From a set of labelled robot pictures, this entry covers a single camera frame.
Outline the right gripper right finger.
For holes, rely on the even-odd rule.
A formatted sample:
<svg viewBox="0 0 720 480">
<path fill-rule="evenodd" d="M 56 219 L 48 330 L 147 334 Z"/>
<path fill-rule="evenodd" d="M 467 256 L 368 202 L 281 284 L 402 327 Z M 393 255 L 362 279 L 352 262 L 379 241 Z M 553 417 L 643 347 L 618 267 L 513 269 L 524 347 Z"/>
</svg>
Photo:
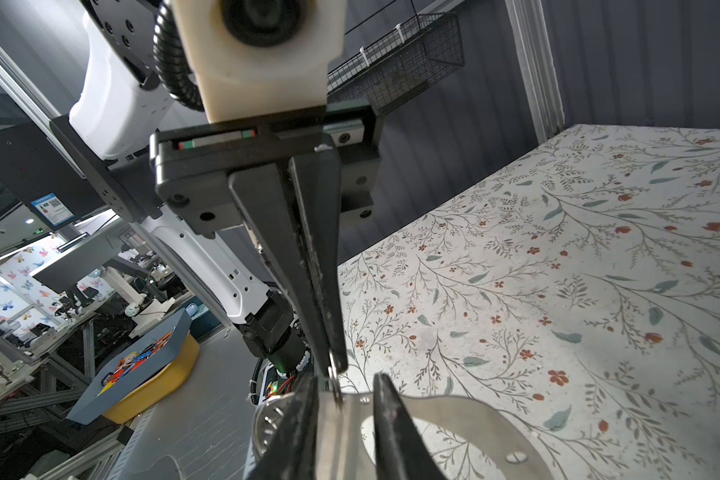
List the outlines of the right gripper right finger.
<svg viewBox="0 0 720 480">
<path fill-rule="evenodd" d="M 384 373 L 373 379 L 373 421 L 378 479 L 445 479 L 392 380 Z"/>
</svg>

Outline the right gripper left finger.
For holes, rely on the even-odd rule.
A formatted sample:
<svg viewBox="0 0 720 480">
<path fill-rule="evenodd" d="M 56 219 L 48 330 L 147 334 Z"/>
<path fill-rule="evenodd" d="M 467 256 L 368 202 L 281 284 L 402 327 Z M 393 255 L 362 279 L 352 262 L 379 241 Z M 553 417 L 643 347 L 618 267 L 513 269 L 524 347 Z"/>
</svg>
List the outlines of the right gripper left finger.
<svg viewBox="0 0 720 480">
<path fill-rule="evenodd" d="M 308 377 L 290 394 L 268 401 L 256 414 L 253 439 L 263 446 L 249 479 L 315 479 L 318 379 Z"/>
</svg>

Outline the green tagged key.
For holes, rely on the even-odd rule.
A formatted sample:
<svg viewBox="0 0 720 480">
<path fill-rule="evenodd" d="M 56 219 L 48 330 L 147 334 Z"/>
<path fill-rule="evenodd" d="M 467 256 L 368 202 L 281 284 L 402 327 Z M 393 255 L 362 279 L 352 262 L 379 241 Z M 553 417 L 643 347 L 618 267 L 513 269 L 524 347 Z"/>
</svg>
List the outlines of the green tagged key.
<svg viewBox="0 0 720 480">
<path fill-rule="evenodd" d="M 343 394 L 341 391 L 338 364 L 335 355 L 332 351 L 328 352 L 329 367 L 328 367 L 328 382 L 333 394 L 334 401 L 337 405 L 343 403 Z"/>
</svg>

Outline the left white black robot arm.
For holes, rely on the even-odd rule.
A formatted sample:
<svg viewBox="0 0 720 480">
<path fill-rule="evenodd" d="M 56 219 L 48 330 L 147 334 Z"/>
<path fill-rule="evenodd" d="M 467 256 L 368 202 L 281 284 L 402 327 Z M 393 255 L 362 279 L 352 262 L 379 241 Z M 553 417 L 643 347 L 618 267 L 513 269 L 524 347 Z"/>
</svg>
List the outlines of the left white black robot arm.
<svg viewBox="0 0 720 480">
<path fill-rule="evenodd" d="M 339 236 L 373 211 L 381 121 L 334 101 L 343 1 L 86 1 L 51 123 L 100 198 L 169 246 L 257 355 L 349 366 Z"/>
</svg>

